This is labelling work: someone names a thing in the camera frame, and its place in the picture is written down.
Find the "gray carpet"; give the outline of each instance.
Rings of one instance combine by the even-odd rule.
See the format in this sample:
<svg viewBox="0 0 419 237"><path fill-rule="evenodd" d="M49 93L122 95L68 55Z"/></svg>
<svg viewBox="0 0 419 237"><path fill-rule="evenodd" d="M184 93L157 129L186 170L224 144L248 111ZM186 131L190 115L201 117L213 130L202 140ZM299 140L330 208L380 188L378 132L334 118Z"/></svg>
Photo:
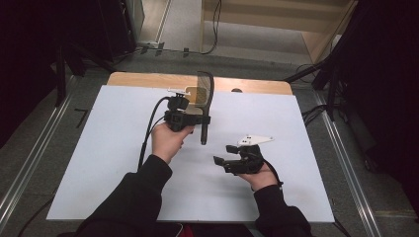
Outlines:
<svg viewBox="0 0 419 237"><path fill-rule="evenodd" d="M131 55L116 67L129 72L191 75L195 75L198 70L206 70L215 76L263 80L280 80L294 74L296 70L296 65L210 55L191 54L184 58L181 53L163 52L156 57L152 51ZM103 69L91 68L84 78L79 79L65 115L1 236L17 236L25 221L52 198L51 193L59 186L82 132L83 125L76 128L82 115L74 110L91 109L100 87L107 83L108 78L109 74ZM308 85L302 81L293 84L293 92L302 111L315 106L314 94ZM0 169L2 177L6 177L0 181L2 194L7 192L46 123L54 104L54 93L39 104L8 144L0 150ZM399 186L391 178L365 171L362 154L351 131L346 124L340 121L338 123L374 210L411 209ZM352 236L367 236L322 118L319 117L311 123L307 132L334 214ZM79 222L46 221L47 210L48 208L31 223L24 236L56 236L77 228ZM411 217L379 217L377 221L384 236L419 236L418 225L413 223ZM313 224L312 227L316 236L344 236L331 224Z"/></svg>

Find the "black sleeve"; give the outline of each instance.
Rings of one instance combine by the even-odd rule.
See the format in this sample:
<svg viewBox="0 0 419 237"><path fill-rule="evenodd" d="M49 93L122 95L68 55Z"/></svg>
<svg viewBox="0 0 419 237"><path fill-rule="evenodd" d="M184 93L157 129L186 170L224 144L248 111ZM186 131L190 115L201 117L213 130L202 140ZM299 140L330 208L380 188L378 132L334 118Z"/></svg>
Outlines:
<svg viewBox="0 0 419 237"><path fill-rule="evenodd" d="M287 206L282 189L277 185L265 187L254 194L259 209L256 227L266 237L311 236L310 225L295 206Z"/></svg>
<svg viewBox="0 0 419 237"><path fill-rule="evenodd" d="M149 236L161 208L161 192L172 176L169 166L150 155L137 173L115 190L77 230L76 236Z"/></svg>

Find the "hand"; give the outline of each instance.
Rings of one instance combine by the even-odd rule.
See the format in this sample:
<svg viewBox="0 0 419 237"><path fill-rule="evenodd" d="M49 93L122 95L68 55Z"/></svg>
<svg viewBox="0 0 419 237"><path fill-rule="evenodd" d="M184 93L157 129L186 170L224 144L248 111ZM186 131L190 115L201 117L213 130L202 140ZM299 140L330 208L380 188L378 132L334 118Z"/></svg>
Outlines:
<svg viewBox="0 0 419 237"><path fill-rule="evenodd" d="M257 174L240 174L238 176L249 182L254 192L267 186L278 184L277 178L275 178L274 173L269 169L266 163L263 164L261 170Z"/></svg>
<svg viewBox="0 0 419 237"><path fill-rule="evenodd" d="M152 154L169 164L182 147L183 139L193 130L193 126L186 126L175 132L170 129L166 122L156 125L151 132Z"/></svg>

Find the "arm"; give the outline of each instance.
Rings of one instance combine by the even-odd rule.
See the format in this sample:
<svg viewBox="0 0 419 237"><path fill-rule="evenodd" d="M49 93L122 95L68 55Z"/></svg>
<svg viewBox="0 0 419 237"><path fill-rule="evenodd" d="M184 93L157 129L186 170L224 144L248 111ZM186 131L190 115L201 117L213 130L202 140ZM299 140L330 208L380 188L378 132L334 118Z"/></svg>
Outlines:
<svg viewBox="0 0 419 237"><path fill-rule="evenodd" d="M173 156L192 127L173 132L166 123L152 132L152 155L137 173L124 176L115 190L77 230L76 236L149 236L161 208L161 192L170 179Z"/></svg>
<svg viewBox="0 0 419 237"><path fill-rule="evenodd" d="M256 227L266 237L311 236L310 225L295 206L287 206L282 188L269 167L264 164L258 174L239 175L250 183L259 209Z"/></svg>

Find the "white tabletop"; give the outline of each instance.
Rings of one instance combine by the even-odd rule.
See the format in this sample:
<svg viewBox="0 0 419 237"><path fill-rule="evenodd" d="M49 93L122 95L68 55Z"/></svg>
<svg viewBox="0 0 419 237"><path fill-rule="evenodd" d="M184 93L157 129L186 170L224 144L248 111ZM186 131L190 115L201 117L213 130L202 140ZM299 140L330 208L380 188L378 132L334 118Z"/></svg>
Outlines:
<svg viewBox="0 0 419 237"><path fill-rule="evenodd" d="M151 112L165 89L103 86L46 219L87 218L127 172L135 172ZM163 103L156 119L167 110ZM333 214L295 96L215 92L207 145L201 127L185 139L170 163L163 189L162 221L252 222L259 213L249 184L213 163L246 134L273 136L260 145L276 168L288 205L310 222L333 222ZM146 154L150 153L151 140Z"/></svg>

